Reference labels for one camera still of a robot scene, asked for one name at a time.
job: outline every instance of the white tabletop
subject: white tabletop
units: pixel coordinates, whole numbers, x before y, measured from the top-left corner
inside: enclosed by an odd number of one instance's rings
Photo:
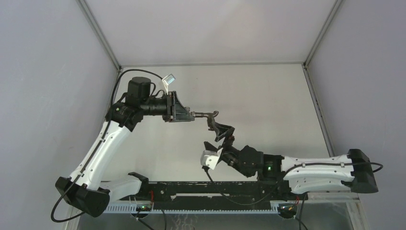
[[[236,130],[234,147],[250,145],[266,154],[300,158],[328,157],[310,92],[301,65],[227,65],[145,67],[162,77],[172,73],[169,86],[179,100],[196,112],[220,114],[216,122]],[[117,98],[127,91],[132,77],[126,73]],[[214,142],[206,120],[165,123],[160,116],[145,116],[119,148],[104,180],[137,172],[150,181],[208,181],[201,169],[203,142]],[[215,181],[255,181],[221,162],[210,171]]]

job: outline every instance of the gray floor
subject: gray floor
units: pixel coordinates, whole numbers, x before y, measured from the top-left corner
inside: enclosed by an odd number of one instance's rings
[[[269,214],[211,214],[169,215],[167,230],[296,230],[298,222]],[[164,229],[162,215],[150,215],[143,219],[155,230]],[[346,205],[305,204],[303,222],[309,230],[353,230]],[[147,230],[130,214],[103,214],[98,218],[85,215],[80,218],[79,230]]]

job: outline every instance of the metal frame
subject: metal frame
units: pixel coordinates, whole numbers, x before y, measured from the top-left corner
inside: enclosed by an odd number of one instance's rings
[[[315,52],[317,48],[319,47],[322,39],[324,38],[324,35],[326,34],[327,30],[331,26],[331,23],[333,19],[336,17],[339,9],[341,8],[343,2],[345,0],[336,0],[333,7],[331,8],[328,17],[326,18],[326,21],[324,22],[319,34],[317,35],[317,39],[315,40],[314,44],[312,45],[309,54],[306,57],[305,62],[302,64],[303,67],[303,72],[306,78],[307,85],[309,87],[309,91],[313,100],[313,104],[315,106],[317,118],[320,123],[320,127],[322,129],[323,137],[325,139],[325,143],[327,146],[327,150],[330,156],[334,156],[334,147],[331,141],[331,138],[328,134],[327,131],[327,126],[324,121],[323,117],[323,112],[322,109],[320,108],[319,100],[317,98],[315,89],[313,87],[312,79],[311,76],[308,72],[308,66],[315,55]],[[95,32],[97,38],[99,39],[100,43],[102,44],[104,50],[106,51],[107,55],[109,56],[111,62],[115,66],[115,68],[118,70],[117,77],[120,74],[122,70],[122,66],[119,64],[116,56],[114,55],[114,52],[112,48],[110,47],[104,33],[102,32],[99,24],[97,23],[93,13],[91,12],[88,3],[86,0],[76,0],[78,3],[79,7],[81,8],[83,14],[85,15],[86,19],[88,20],[92,30]],[[194,64],[194,65],[245,65],[245,64],[293,64],[293,63],[208,63],[208,64]],[[192,64],[175,64],[175,66],[187,66],[187,65],[192,65]],[[352,222],[352,225],[355,230],[369,230],[368,222],[366,220],[366,216],[364,213],[364,210],[362,208],[362,205],[360,203],[360,199],[357,194],[355,193],[349,193],[349,192],[341,192],[341,193],[309,193],[309,199],[306,201],[307,203],[346,203],[348,212],[350,215],[350,220]],[[213,214],[223,214],[223,213],[238,213],[238,214],[254,214],[254,213],[273,213],[275,214],[274,208],[279,205],[286,203],[285,201],[270,201],[270,207],[271,209],[269,210],[255,210],[255,211],[200,211],[199,213],[201,214],[208,214],[208,213],[213,213]],[[106,213],[118,213],[118,212],[133,212],[135,209],[132,207],[132,204],[128,204],[126,201],[120,201],[118,203],[112,203],[109,205],[109,207],[106,209]],[[68,217],[74,216],[78,214],[80,210],[70,207],[69,212],[68,212]],[[167,213],[176,213],[179,214],[182,211],[180,210],[172,210],[172,211],[167,211]],[[64,229],[66,230],[75,230],[77,229],[79,223],[79,218],[70,220],[65,223]]]

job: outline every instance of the gray wall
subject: gray wall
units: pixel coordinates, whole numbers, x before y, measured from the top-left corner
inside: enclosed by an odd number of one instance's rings
[[[406,1],[348,0],[311,66],[336,154],[363,150],[384,164],[379,193],[362,195],[371,229],[404,229]]]
[[[0,228],[61,229],[49,217],[55,181],[96,138],[115,69],[75,1],[1,1],[0,11]]]

